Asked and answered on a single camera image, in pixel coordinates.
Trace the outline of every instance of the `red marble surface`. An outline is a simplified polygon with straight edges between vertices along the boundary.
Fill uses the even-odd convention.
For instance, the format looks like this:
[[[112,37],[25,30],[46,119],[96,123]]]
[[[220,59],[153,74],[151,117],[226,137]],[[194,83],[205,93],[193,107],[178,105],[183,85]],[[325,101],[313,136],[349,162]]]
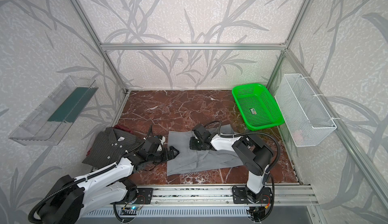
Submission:
[[[167,138],[170,130],[189,131],[198,123],[213,120],[221,120],[223,125],[231,124],[236,132],[246,130],[231,91],[131,91],[118,124],[144,137],[152,123],[154,134]],[[281,144],[280,159],[271,170],[275,182],[297,183],[278,129],[262,131],[274,135]],[[263,139],[276,153],[275,144],[270,139]],[[163,163],[152,171],[132,174],[130,179],[137,185],[244,184],[248,180],[248,170],[239,166],[167,176],[167,163]]]

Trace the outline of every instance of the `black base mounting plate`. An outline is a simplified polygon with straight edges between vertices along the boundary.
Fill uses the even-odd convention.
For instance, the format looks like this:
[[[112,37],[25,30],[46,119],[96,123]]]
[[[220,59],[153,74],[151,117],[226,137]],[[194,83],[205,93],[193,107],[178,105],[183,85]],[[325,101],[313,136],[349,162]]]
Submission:
[[[269,199],[267,196],[270,197],[271,193],[272,193],[271,188],[264,187],[261,190],[261,200],[259,200],[257,202],[257,204],[261,204],[261,202],[263,202],[263,205],[268,204]],[[245,187],[233,187],[232,194],[233,194],[233,203],[235,203],[235,204],[252,204],[252,202],[250,202],[246,196]]]

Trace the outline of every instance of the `wall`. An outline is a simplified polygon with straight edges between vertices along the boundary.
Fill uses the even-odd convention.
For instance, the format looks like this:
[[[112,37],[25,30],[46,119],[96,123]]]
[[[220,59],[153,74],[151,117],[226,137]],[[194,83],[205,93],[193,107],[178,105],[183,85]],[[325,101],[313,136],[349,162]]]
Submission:
[[[314,0],[291,50],[388,180],[388,0]],[[305,184],[328,223],[388,223],[388,214],[332,133],[296,148],[281,127]]]
[[[80,0],[104,43],[281,43],[302,1]],[[110,52],[128,88],[134,89],[231,89],[243,83],[266,84],[263,78],[269,78],[279,54]]]
[[[0,0],[0,219],[27,213],[56,180],[86,173],[96,132],[108,126],[124,94],[67,0]],[[68,75],[99,87],[57,146],[22,146],[8,135]]]

